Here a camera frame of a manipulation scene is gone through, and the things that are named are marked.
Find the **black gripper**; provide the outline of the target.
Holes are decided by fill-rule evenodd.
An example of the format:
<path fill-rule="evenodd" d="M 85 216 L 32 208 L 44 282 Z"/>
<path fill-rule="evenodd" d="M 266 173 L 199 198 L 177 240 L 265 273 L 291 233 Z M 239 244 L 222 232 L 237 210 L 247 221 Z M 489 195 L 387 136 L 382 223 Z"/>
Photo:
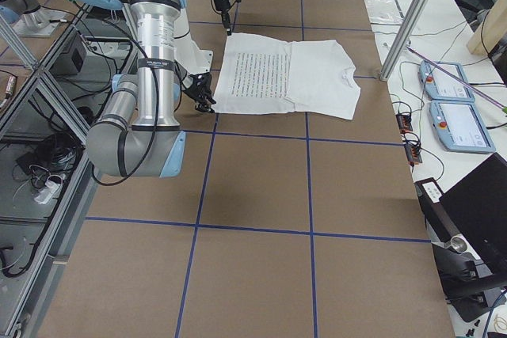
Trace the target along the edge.
<path fill-rule="evenodd" d="M 230 36 L 232 34 L 231 30 L 231 22 L 230 22 L 230 14 L 229 11 L 231 9 L 231 1 L 230 0 L 213 0 L 215 10 L 221 16 L 223 21 L 223 26 L 226 30 L 226 34 Z"/>
<path fill-rule="evenodd" d="M 193 99 L 195 109 L 202 113 L 214 113 L 213 106 L 216 101 L 212 96 L 212 74 L 209 72 L 202 74 L 190 74 L 184 81 L 183 92 Z"/>

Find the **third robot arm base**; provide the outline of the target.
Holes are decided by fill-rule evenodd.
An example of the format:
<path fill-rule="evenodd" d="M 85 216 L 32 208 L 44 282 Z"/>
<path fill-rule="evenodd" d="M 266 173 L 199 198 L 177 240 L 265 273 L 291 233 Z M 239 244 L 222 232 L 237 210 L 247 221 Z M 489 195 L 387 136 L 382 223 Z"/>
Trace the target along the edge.
<path fill-rule="evenodd" d="M 1 0 L 1 16 L 16 34 L 24 37 L 49 37 L 61 23 L 65 11 L 45 9 L 38 0 Z"/>

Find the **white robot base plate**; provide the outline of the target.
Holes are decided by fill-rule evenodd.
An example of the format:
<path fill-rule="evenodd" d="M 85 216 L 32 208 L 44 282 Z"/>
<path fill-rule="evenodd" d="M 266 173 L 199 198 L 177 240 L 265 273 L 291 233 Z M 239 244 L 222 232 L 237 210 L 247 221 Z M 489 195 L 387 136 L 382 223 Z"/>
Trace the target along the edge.
<path fill-rule="evenodd" d="M 174 22 L 173 36 L 177 63 L 190 74 L 202 74 L 210 71 L 213 52 L 200 49 L 193 40 L 186 9 L 181 10 L 180 16 Z"/>

